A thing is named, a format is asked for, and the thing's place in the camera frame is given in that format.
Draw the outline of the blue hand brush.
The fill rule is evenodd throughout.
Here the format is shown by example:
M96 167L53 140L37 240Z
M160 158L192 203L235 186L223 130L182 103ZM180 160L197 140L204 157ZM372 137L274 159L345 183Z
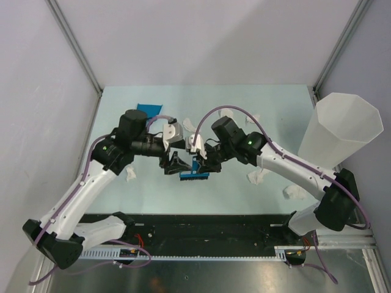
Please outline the blue hand brush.
M188 171L179 173L179 178L180 181L206 180L209 178L209 175L209 173L192 173Z

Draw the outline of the blue dustpan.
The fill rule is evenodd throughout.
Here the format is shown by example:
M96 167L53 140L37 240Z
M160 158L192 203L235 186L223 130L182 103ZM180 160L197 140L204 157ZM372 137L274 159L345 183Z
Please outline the blue dustpan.
M151 119L161 113L162 105L157 104L138 104L137 110L145 112L148 119Z

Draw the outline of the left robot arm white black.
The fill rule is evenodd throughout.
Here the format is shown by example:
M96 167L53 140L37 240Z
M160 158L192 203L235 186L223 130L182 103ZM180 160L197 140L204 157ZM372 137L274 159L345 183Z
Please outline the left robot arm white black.
M127 110L120 117L118 127L93 142L84 170L60 201L40 220L29 219L23 225L29 240L56 267L69 268L82 252L105 242L118 240L128 244L134 239L134 220L122 212L94 223L79 221L135 156L157 157L167 175L191 169L177 152L169 154L171 144L184 148L185 141L181 124L170 116L165 119L163 134L157 137L148 131L152 121L145 112Z

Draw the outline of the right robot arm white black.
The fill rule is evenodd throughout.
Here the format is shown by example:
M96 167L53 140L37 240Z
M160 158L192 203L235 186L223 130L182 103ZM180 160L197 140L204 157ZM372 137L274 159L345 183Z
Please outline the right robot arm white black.
M345 168L328 170L285 151L267 141L259 132L245 134L229 117L212 124L218 143L211 146L200 134L187 139L187 149L197 156L200 173L221 171L221 165L233 158L274 172L295 183L312 195L317 202L301 211L294 211L282 229L282 239L296 245L305 234L327 228L342 231L349 224L360 198L353 173Z

